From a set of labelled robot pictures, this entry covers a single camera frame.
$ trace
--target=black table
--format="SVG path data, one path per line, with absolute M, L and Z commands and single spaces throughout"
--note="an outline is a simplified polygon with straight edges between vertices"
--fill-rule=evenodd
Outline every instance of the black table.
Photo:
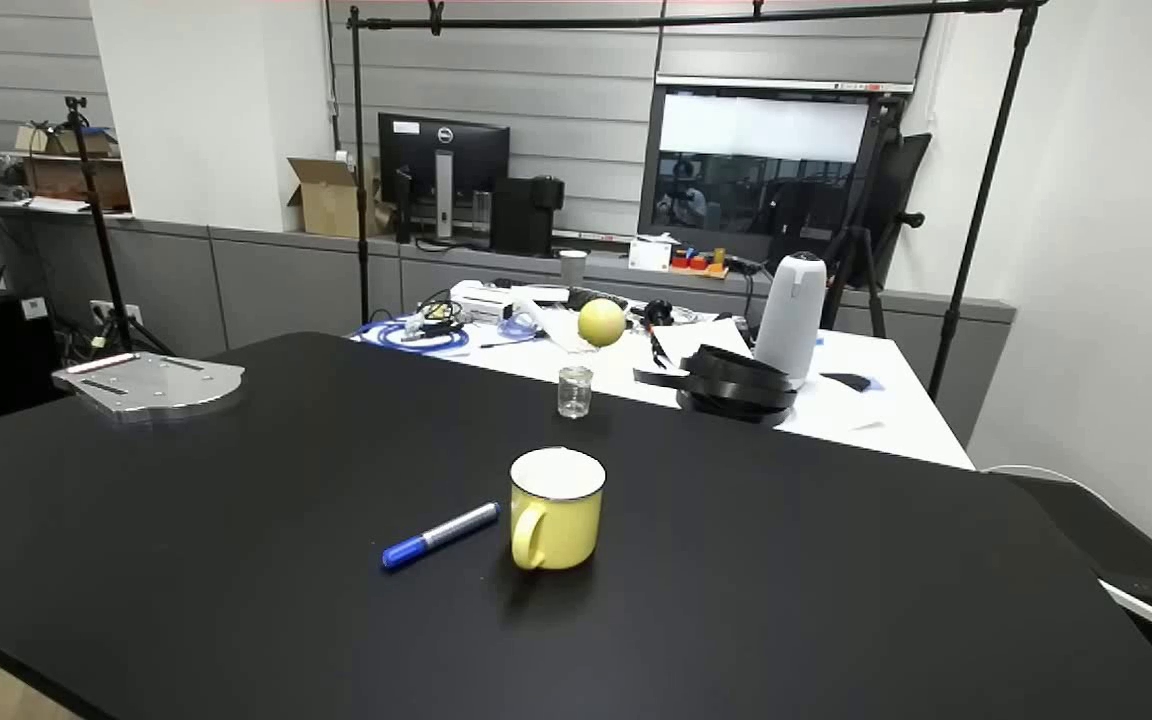
M 999 481 L 324 336 L 235 353 L 215 411 L 0 421 L 0 665 L 83 715 L 1152 715 L 1152 652 Z M 508 526 L 380 547 L 610 464 L 606 545 L 520 575 Z

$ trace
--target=pen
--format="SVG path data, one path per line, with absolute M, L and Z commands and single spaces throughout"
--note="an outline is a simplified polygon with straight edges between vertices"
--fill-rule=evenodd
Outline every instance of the pen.
M 466 515 L 452 515 L 441 528 L 428 528 L 421 537 L 410 537 L 410 541 L 384 547 L 380 569 L 384 572 L 410 569 L 421 555 L 428 555 L 428 552 L 436 552 L 436 547 L 444 547 L 444 545 L 452 545 L 460 537 L 474 537 L 475 528 L 489 528 L 494 521 L 498 521 L 498 505 L 481 505 L 481 508 L 466 512 Z

